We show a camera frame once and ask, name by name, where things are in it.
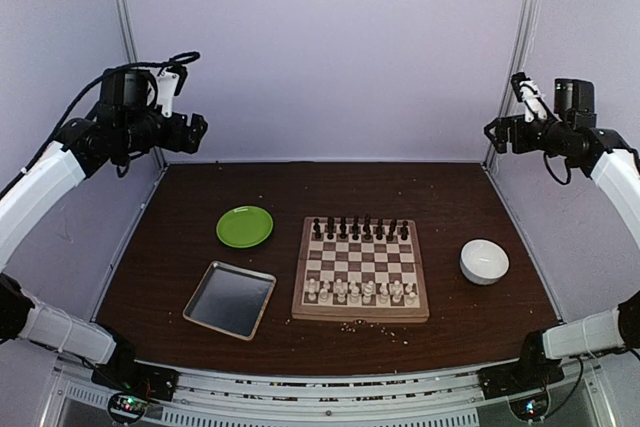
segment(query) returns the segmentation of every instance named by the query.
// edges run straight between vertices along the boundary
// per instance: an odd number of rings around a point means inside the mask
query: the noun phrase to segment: bowl
[[[499,245],[475,239],[462,247],[460,270],[474,284],[491,285],[509,270],[509,257]]]

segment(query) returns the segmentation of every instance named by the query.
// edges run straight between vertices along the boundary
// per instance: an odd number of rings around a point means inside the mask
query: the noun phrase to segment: wall
[[[124,62],[113,0],[0,0],[0,184],[31,158],[78,91]],[[96,92],[78,108],[83,115]],[[43,300],[88,318],[109,262],[157,169],[140,159],[69,193],[16,252],[6,273]],[[55,356],[24,342],[0,347],[0,424],[36,425]]]
[[[141,58],[203,54],[181,100],[211,128],[186,161],[480,160],[520,3],[129,0]]]
[[[598,125],[640,145],[640,0],[542,0],[526,72],[553,103],[553,79],[595,84]],[[562,164],[554,166],[563,172]],[[497,180],[533,248],[565,320],[612,308],[640,290],[640,253],[614,208],[576,172],[561,187],[541,154],[503,156]],[[637,425],[640,364],[607,359],[624,425]]]

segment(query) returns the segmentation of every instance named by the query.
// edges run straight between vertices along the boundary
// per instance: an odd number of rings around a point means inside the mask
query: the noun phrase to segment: green plate
[[[247,249],[264,242],[273,230],[273,219],[260,207],[247,205],[230,210],[218,221],[216,234],[223,244]]]

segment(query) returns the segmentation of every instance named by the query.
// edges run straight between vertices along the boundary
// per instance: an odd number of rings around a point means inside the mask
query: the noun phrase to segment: wooden chessboard
[[[398,226],[404,219],[398,219]],[[333,238],[327,232],[327,217],[319,217],[321,238],[316,239],[313,231],[314,217],[304,220],[302,245],[298,257],[295,291],[291,313],[294,319],[323,320],[323,321],[353,321],[366,320],[369,322],[386,323],[420,323],[429,318],[429,305],[425,287],[420,244],[416,233],[416,225],[406,219],[409,235],[406,240],[396,231],[392,240],[384,235],[381,240],[375,233],[367,240],[359,235],[353,240],[351,225],[353,219],[347,219],[350,226],[349,235],[341,238],[336,220]],[[375,232],[378,220],[371,220],[371,227]],[[388,232],[391,220],[384,220],[385,234]],[[308,281],[314,279],[328,288],[328,298],[322,300],[319,295],[311,296],[306,292]],[[365,284],[374,283],[374,294],[368,304],[363,303],[362,295],[357,301],[347,294],[341,302],[334,290],[336,281],[343,283],[355,282],[360,292]],[[391,296],[381,301],[380,287],[383,284],[393,284],[399,281],[403,289],[408,283],[413,283],[416,297],[411,305],[405,303],[407,295],[404,293],[398,301]]]

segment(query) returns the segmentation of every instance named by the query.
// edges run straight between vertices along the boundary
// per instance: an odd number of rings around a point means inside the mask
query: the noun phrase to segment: dark wooden table
[[[258,205],[275,228],[234,250],[215,226]],[[426,324],[353,325],[291,319],[306,216],[416,221],[431,317]],[[478,287],[458,266],[474,238],[501,245],[504,279]],[[277,286],[251,342],[187,322],[182,311],[213,260],[274,274]],[[251,374],[350,375],[440,369],[516,357],[525,334],[556,323],[526,250],[477,164],[207,164],[169,168],[127,248],[98,321],[143,360]]]

